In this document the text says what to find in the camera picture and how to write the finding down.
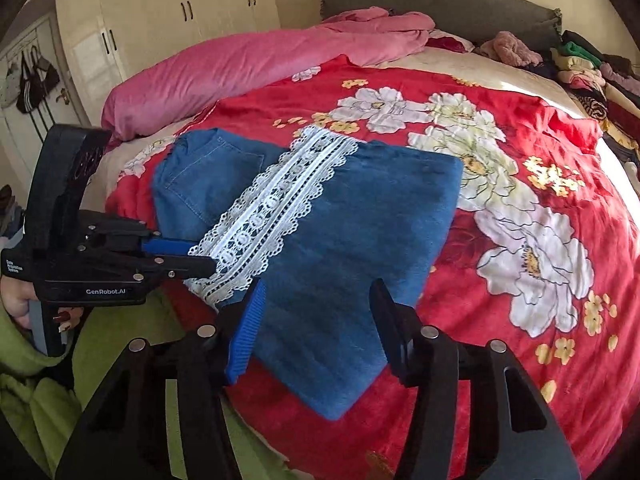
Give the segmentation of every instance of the human hand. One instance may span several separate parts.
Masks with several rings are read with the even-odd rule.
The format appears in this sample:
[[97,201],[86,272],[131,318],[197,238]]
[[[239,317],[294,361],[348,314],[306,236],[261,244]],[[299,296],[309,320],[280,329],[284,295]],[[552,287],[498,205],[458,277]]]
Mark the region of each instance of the human hand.
[[[29,300],[38,299],[33,283],[2,276],[0,278],[0,299],[2,299],[4,309],[9,313],[9,316],[14,318],[16,324],[30,330]],[[60,323],[61,332],[77,326],[83,312],[84,308],[81,307],[59,308],[55,320]]]

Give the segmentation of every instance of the fingernail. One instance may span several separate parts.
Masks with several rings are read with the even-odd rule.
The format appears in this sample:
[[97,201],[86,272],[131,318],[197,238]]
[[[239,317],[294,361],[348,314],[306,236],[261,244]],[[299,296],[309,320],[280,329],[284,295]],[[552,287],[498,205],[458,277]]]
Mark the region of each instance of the fingernail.
[[59,312],[56,317],[53,318],[53,321],[56,323],[64,323],[65,321],[69,321],[71,319],[71,314],[69,314],[66,310]]

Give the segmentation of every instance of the red floral blanket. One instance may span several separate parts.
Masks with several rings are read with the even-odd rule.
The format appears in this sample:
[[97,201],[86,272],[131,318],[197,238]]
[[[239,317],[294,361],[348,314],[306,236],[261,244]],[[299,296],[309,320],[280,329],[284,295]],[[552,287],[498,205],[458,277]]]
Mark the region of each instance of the red floral blanket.
[[[463,161],[458,211],[417,311],[457,340],[506,341],[590,474],[640,399],[638,229],[594,154],[595,121],[516,92],[339,57],[222,100],[181,133],[220,127],[288,146],[310,123]],[[149,183],[171,142],[127,165],[108,210],[153,224]],[[169,290],[187,328],[212,316],[181,285]],[[327,480],[363,479],[371,463],[394,468],[415,398],[385,370],[328,422],[255,360],[228,394],[292,468]],[[464,465],[468,399],[461,386],[452,475]]]

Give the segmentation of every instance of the person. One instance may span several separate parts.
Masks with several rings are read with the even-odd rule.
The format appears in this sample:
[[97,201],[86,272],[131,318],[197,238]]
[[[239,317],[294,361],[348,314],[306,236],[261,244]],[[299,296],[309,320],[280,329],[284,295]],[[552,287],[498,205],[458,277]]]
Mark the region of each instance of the person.
[[[72,354],[69,344],[65,355],[51,358],[30,343],[29,300],[36,299],[32,283],[0,276],[0,411],[29,455],[53,478],[82,410],[129,341],[143,337],[151,344],[170,342],[182,338],[184,330],[166,296],[155,290],[139,306],[94,308],[85,316]],[[82,311],[61,308],[59,322],[75,327]],[[72,388],[65,388],[47,374],[65,359],[72,363]],[[167,384],[166,395],[172,474],[185,479],[175,381]],[[287,468],[283,457],[267,447],[226,400],[223,411],[244,478],[298,478]]]

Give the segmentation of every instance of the headboard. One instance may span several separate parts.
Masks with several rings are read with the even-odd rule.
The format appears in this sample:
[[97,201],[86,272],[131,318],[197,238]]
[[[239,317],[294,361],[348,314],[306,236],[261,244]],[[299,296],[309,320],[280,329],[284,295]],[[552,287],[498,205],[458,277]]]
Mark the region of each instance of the headboard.
[[345,10],[371,6],[396,14],[418,10],[428,14],[436,28],[480,44],[508,30],[533,50],[560,43],[560,9],[551,10],[526,0],[321,0],[323,19]]

